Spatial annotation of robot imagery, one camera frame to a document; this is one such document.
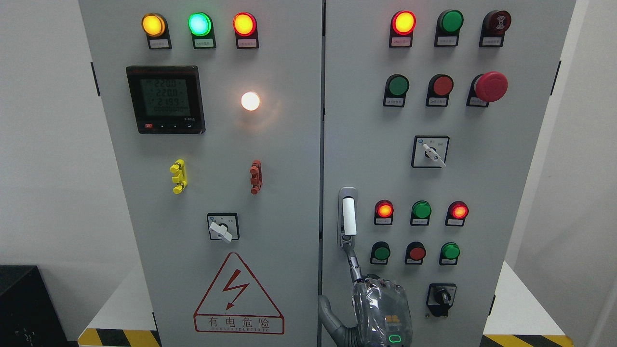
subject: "warning triangle sign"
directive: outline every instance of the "warning triangle sign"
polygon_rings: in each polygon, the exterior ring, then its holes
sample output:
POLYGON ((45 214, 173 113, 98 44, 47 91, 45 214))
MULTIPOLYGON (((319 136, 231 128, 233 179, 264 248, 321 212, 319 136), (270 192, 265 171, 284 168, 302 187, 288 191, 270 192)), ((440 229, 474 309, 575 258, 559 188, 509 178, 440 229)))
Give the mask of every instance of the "warning triangle sign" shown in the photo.
POLYGON ((285 333, 281 311, 236 252, 227 254, 193 317, 197 332, 285 333))

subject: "green indicator light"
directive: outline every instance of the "green indicator light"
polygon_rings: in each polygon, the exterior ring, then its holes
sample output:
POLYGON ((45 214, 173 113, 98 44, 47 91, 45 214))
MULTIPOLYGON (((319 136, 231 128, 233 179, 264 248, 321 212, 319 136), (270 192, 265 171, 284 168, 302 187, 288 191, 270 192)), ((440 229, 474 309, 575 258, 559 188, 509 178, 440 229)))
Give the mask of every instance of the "green indicator light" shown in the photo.
POLYGON ((403 76, 396 76, 388 84, 388 89, 394 95, 403 95, 409 89, 409 82, 403 76))
POLYGON ((418 201, 413 204, 412 213, 419 219, 427 219, 431 215, 431 205, 426 201, 418 201))
POLYGON ((439 26, 446 32, 454 33, 463 26, 463 14, 457 10, 448 11, 439 26))
POLYGON ((461 254, 461 250, 458 248, 456 243, 446 243, 441 248, 441 254, 443 254, 446 259, 456 259, 461 254))
POLYGON ((403 340, 399 335, 390 335, 387 339, 390 340, 390 343, 399 343, 403 340))
POLYGON ((385 247, 379 247, 375 250, 375 258, 377 260, 386 260, 390 256, 390 250, 385 247))
POLYGON ((195 12, 189 17, 189 29, 195 36, 205 36, 212 30, 212 21, 207 14, 195 12))

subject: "white switch handle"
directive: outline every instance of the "white switch handle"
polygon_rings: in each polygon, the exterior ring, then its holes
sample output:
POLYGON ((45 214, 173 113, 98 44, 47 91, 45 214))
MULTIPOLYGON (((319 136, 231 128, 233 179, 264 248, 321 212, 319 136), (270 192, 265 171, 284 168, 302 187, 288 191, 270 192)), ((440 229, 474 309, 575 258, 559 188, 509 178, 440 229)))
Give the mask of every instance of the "white switch handle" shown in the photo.
POLYGON ((441 156, 439 155, 439 153, 437 153, 437 151, 435 151, 433 148, 430 148, 426 143, 423 144, 422 147, 424 148, 424 153, 426 153, 429 159, 431 159, 432 161, 436 161, 439 166, 445 167, 445 162, 441 159, 441 156))
POLYGON ((233 235, 227 231, 227 227, 224 225, 216 224, 215 222, 210 223, 210 227, 208 228, 211 232, 217 233, 217 237, 225 243, 231 243, 231 239, 233 235))
POLYGON ((353 198, 343 199, 343 226, 345 236, 354 236, 358 233, 355 228, 355 201, 353 198))

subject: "black box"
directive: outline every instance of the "black box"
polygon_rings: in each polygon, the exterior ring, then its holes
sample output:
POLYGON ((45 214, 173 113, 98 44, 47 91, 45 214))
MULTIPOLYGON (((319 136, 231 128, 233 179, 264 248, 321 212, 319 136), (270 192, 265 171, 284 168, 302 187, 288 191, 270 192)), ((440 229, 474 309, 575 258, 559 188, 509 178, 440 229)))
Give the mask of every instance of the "black box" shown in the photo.
POLYGON ((36 266, 0 265, 0 346, 68 346, 36 266))

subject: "yellow terminal block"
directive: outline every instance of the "yellow terminal block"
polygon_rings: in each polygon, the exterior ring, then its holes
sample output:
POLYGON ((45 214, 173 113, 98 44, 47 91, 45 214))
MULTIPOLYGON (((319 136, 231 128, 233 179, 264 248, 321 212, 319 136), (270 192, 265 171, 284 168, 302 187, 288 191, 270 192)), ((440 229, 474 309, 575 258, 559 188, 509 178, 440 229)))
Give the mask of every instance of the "yellow terminal block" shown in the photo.
POLYGON ((172 182, 176 184, 176 186, 173 187, 173 193, 182 193, 188 185, 188 181, 186 179, 186 164, 184 163, 184 160, 178 159, 175 161, 169 168, 169 172, 173 174, 172 182))

